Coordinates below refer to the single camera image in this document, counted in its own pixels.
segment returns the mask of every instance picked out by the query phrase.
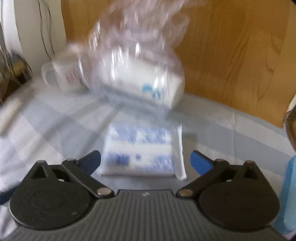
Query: ribbed gray panel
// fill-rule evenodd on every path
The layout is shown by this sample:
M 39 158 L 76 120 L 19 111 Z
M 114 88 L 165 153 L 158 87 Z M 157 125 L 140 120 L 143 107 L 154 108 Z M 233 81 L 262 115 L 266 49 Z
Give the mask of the ribbed gray panel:
M 55 231 L 19 227 L 6 241 L 283 241 L 271 228 L 252 233 L 224 230 L 208 221 L 192 200 L 171 191 L 125 191 L 99 200 L 79 222 Z

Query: wet wipes package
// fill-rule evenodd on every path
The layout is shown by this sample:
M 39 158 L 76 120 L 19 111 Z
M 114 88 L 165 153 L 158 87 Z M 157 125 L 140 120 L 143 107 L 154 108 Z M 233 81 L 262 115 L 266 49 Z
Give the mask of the wet wipes package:
M 182 127 L 157 128 L 113 124 L 109 127 L 98 172 L 102 175 L 187 178 Z

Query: wooden panel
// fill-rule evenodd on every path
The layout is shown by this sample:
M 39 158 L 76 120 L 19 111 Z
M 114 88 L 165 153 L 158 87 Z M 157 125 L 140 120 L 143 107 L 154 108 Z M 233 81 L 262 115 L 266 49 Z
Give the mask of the wooden panel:
M 67 39 L 87 36 L 111 0 L 62 0 Z M 186 91 L 282 126 L 296 93 L 296 6 L 289 0 L 207 0 L 176 48 Z

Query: white wall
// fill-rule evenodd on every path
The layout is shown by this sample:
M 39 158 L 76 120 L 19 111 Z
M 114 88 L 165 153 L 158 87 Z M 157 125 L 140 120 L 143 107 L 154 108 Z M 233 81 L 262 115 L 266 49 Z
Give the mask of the white wall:
M 66 46 L 66 34 L 62 18 L 61 0 L 44 0 L 52 15 L 52 43 L 55 52 Z M 21 54 L 34 74 L 39 74 L 43 63 L 50 61 L 41 38 L 40 14 L 37 0 L 3 0 L 3 31 L 9 51 Z M 54 57 L 49 44 L 49 15 L 41 4 L 44 20 L 44 42 L 50 56 Z

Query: blue logo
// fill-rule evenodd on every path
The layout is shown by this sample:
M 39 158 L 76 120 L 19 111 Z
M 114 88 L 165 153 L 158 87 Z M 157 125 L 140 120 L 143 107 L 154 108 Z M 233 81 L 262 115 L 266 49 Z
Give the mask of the blue logo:
M 155 99 L 156 97 L 158 97 L 158 99 L 161 99 L 161 94 L 164 94 L 163 93 L 164 91 L 154 89 L 154 88 L 152 88 L 152 86 L 150 84 L 143 85 L 142 92 L 143 93 L 151 93 L 153 99 Z

